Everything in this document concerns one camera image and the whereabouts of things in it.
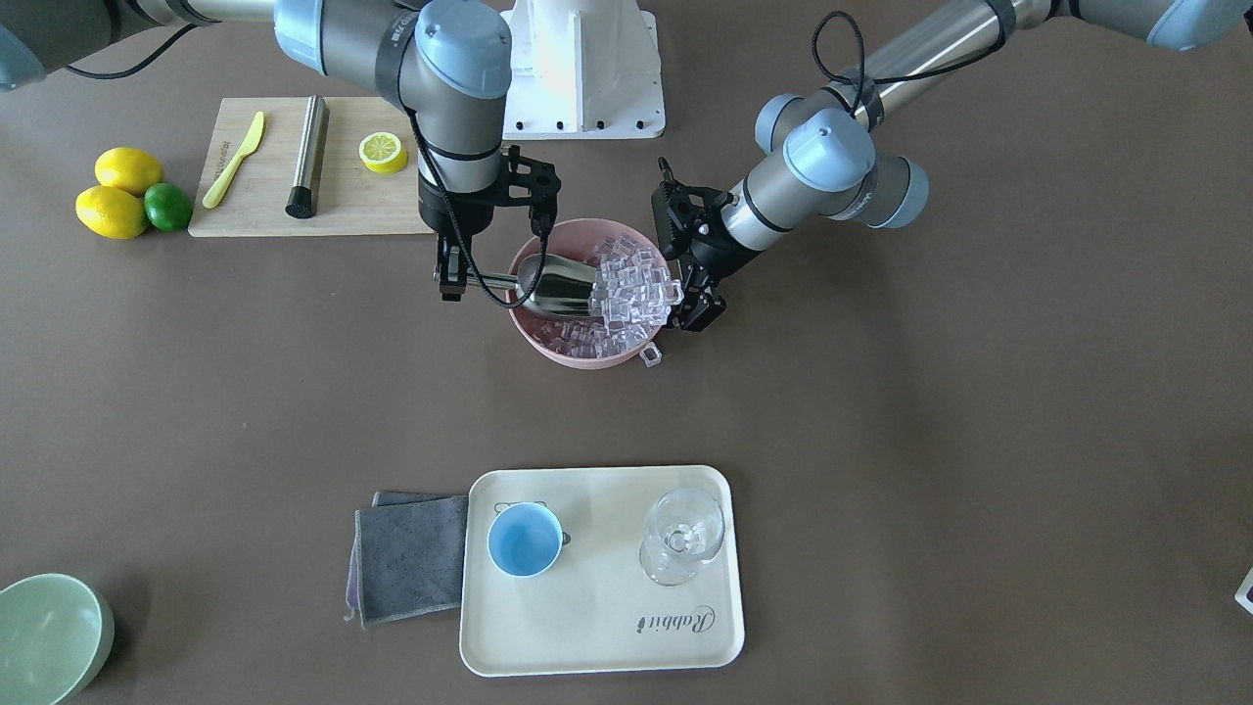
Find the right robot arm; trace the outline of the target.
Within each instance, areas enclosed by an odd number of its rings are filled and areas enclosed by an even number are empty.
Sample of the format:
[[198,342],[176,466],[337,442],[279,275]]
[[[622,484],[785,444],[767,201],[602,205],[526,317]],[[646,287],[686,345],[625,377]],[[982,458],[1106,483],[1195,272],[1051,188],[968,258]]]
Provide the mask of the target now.
[[472,240],[500,207],[528,207],[541,247],[558,215],[553,164],[505,147],[512,35],[479,1],[5,1],[3,90],[149,30],[273,23],[296,63],[370,89],[407,116],[419,147],[419,212],[434,228],[444,301],[487,289]]

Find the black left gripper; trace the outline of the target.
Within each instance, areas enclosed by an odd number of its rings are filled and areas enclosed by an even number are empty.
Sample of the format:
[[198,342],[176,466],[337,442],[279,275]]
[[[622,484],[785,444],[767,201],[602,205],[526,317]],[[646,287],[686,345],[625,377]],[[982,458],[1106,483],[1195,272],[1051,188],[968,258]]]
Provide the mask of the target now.
[[700,333],[725,312],[718,293],[720,280],[734,275],[758,255],[739,244],[725,225],[723,213],[737,204],[730,192],[712,187],[685,187],[674,175],[670,162],[658,158],[662,183],[652,195],[658,247],[667,260],[684,260],[699,269],[680,275],[683,299],[673,308],[673,326]]

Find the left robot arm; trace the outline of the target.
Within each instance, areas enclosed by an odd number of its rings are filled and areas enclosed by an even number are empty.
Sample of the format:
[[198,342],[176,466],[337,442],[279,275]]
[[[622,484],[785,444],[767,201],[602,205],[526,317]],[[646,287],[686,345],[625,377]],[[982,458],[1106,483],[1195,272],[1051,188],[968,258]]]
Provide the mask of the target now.
[[891,118],[928,103],[949,76],[992,58],[1020,33],[1074,20],[1172,53],[1194,53],[1235,26],[1248,1],[949,1],[885,44],[865,49],[850,13],[814,26],[809,53],[823,80],[781,93],[756,115],[761,157],[733,187],[693,187],[658,162],[652,213],[664,259],[679,268],[663,326],[707,329],[725,299],[720,282],[784,235],[824,218],[903,228],[925,212],[930,182],[908,157],[875,143]]

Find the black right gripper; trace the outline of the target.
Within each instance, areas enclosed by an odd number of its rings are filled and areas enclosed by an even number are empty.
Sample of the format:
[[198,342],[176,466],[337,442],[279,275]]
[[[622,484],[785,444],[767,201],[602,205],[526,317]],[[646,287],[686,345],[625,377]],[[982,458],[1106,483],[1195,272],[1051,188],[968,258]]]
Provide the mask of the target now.
[[553,164],[521,155],[520,147],[497,147],[481,160],[436,147],[419,147],[422,158],[419,212],[439,233],[436,282],[442,301],[462,301],[474,235],[487,229],[497,207],[528,207],[533,235],[548,245],[556,224],[561,180]]

